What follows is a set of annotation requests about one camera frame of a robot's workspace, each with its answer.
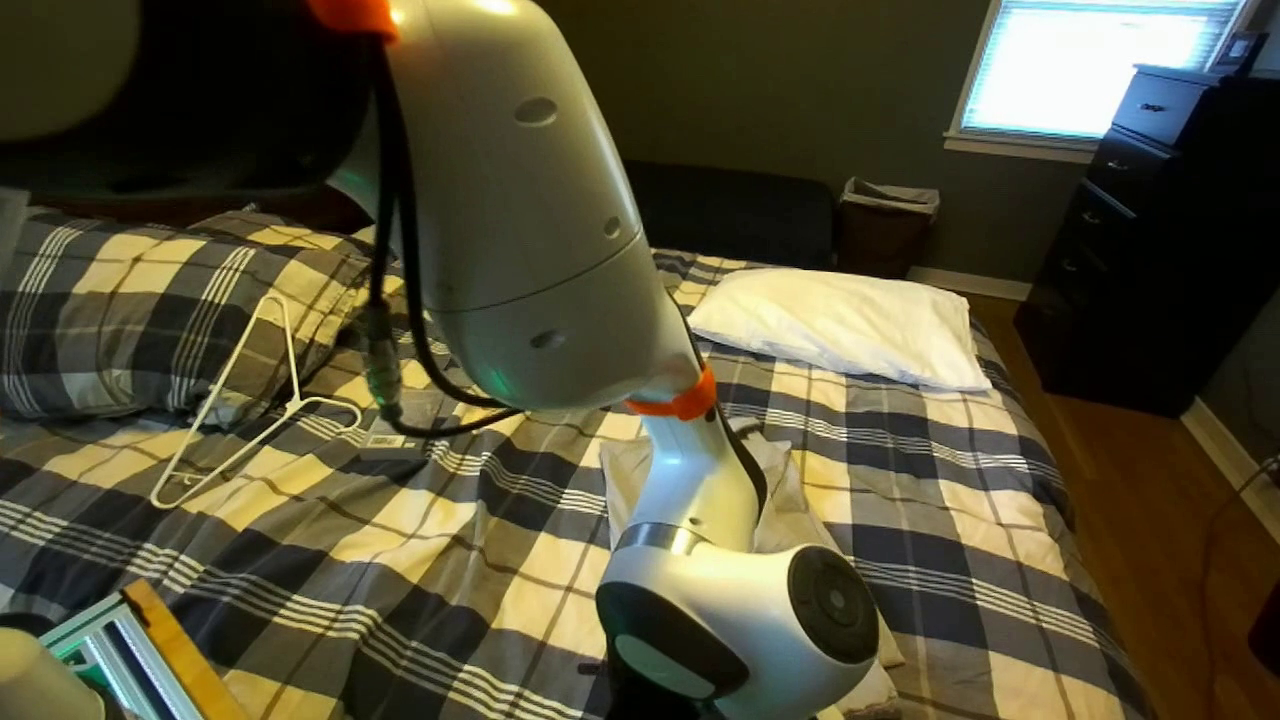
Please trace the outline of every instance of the orange accent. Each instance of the orange accent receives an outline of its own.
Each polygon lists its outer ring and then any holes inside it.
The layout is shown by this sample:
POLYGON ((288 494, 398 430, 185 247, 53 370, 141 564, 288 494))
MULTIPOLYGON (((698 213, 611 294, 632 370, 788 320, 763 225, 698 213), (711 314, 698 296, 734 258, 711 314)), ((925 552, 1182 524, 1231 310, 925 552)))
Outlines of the orange accent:
POLYGON ((679 421, 698 421, 709 417, 716 408, 720 394, 716 394, 716 372, 703 370, 698 376, 698 383, 688 383, 679 395, 672 395, 670 406, 658 401, 630 401, 630 408, 635 417, 679 417, 679 421))
POLYGON ((310 10, 334 33, 371 33, 398 42, 392 0, 310 0, 310 10))

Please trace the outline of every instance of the cord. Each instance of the cord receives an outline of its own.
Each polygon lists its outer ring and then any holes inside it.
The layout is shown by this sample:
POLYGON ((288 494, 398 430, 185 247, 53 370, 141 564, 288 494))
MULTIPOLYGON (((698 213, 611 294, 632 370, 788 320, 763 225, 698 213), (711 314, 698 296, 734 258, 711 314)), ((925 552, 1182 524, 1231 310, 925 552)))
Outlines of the cord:
POLYGON ((412 185, 412 165, 408 165, 408 138, 403 138, 403 112, 399 112, 399 98, 398 98, 398 82, 392 82, 392 66, 382 54, 376 62, 376 121, 382 121, 382 203, 376 203, 376 235, 371 235, 371 271, 367 271, 367 304, 364 304, 364 320, 361 320, 361 336, 364 336, 364 379, 367 394, 382 408, 382 417, 399 431, 399 437, 418 437, 418 439, 444 439, 444 437, 461 437, 497 421, 516 417, 520 408, 504 408, 494 395, 476 395, 457 387, 444 370, 435 363, 435 352, 430 345, 430 323, 423 323, 423 304, 421 304, 421 247, 418 247, 418 185, 412 185), (403 408, 399 408, 399 345, 392 331, 392 310, 383 296, 383 277, 388 277, 388 258, 392 258, 392 225, 399 222, 403 231, 403 304, 408 304, 408 331, 412 331, 412 347, 421 370, 432 376, 432 383, 461 401, 461 406, 476 406, 476 408, 497 408, 494 417, 481 417, 474 425, 451 425, 451 430, 418 430, 403 425, 403 408))
POLYGON ((1212 552, 1217 552, 1217 540, 1222 540, 1222 521, 1243 506, 1243 498, 1254 494, 1254 483, 1262 480, 1274 480, 1280 472, 1280 458, 1269 458, 1262 461, 1240 487, 1231 487, 1231 498, 1225 498, 1208 521, 1204 521, 1204 544, 1201 544, 1201 648, 1208 655, 1208 672, 1204 672, 1204 694, 1201 694, 1201 715, 1212 715, 1212 704, 1217 704, 1217 644, 1212 644, 1212 634, 1208 634, 1208 575, 1212 575, 1212 552))

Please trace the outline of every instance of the wall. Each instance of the wall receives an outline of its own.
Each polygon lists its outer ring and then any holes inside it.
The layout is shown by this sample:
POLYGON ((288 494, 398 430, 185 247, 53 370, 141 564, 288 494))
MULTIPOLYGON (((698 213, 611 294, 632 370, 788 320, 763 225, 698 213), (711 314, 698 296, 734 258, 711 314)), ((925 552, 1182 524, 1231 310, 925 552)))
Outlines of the wall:
POLYGON ((1077 165, 946 153, 986 0, 545 0, 623 158, 946 193, 929 264, 1034 282, 1077 165))
MULTIPOLYGON (((1258 62, 1258 76, 1280 76, 1280 13, 1274 13, 1269 33, 1274 42, 1258 62)), ((1280 451, 1280 294, 1217 370, 1204 401, 1258 461, 1280 451)))

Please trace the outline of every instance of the checkered blanket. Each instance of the checkered blanket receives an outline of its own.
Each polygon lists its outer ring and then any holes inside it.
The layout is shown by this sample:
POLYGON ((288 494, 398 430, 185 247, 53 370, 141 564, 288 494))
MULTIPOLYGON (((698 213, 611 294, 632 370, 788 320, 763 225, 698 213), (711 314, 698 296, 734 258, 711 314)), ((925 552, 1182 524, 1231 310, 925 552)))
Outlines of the checkered blanket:
MULTIPOLYGON (((688 314, 736 260, 658 253, 688 314)), ((862 556, 904 715, 1143 715, 1082 572, 1058 464, 1005 394, 922 394, 703 347, 723 408, 791 446, 862 556)), ((418 421, 451 414, 408 370, 418 421)), ((340 352, 310 394, 367 406, 340 352)), ((0 608, 62 622, 151 579, 253 715, 606 715, 611 414, 516 417, 430 449, 310 414, 177 514, 169 425, 0 425, 0 608)), ((245 437, 210 437, 192 464, 245 437)))
POLYGON ((344 235, 260 213, 124 228, 31 208, 0 264, 0 417, 192 417, 235 352, 210 414, 235 425, 288 383, 283 336, 306 376, 328 362, 364 277, 344 235))

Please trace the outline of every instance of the wooden floor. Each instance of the wooden floor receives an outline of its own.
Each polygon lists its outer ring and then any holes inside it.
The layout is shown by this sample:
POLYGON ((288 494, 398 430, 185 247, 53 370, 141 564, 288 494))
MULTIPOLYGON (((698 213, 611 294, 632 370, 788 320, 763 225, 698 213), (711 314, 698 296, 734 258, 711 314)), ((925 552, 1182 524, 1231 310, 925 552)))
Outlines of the wooden floor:
POLYGON ((1182 421, 1046 394, 1012 327, 1018 304, 972 299, 972 314, 1067 476, 1083 564, 1156 715, 1276 720, 1280 680, 1249 654, 1280 579, 1276 540, 1182 421))

